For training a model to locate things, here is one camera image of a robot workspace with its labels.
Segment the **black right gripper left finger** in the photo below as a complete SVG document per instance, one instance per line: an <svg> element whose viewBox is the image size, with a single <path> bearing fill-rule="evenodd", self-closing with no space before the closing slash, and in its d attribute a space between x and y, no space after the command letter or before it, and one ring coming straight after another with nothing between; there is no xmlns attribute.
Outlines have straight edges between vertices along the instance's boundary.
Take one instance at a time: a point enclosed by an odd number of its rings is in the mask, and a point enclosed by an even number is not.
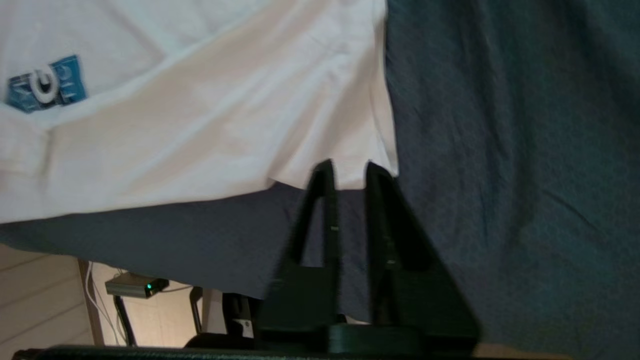
<svg viewBox="0 0 640 360"><path fill-rule="evenodd" d="M322 203L320 267L302 265L317 202ZM329 329L338 316L341 267L338 192L333 162L320 162L312 171L302 207L290 231L279 265L257 317L262 347L326 347Z"/></svg>

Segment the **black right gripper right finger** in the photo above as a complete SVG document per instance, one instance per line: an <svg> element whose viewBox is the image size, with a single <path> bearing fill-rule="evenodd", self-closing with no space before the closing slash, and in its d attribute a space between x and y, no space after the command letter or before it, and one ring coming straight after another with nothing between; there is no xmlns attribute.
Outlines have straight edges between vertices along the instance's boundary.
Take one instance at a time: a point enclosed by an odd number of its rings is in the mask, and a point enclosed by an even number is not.
<svg viewBox="0 0 640 360"><path fill-rule="evenodd" d="M402 333L399 344L426 354L471 354L480 324L443 264L397 180L365 170L371 319Z"/></svg>

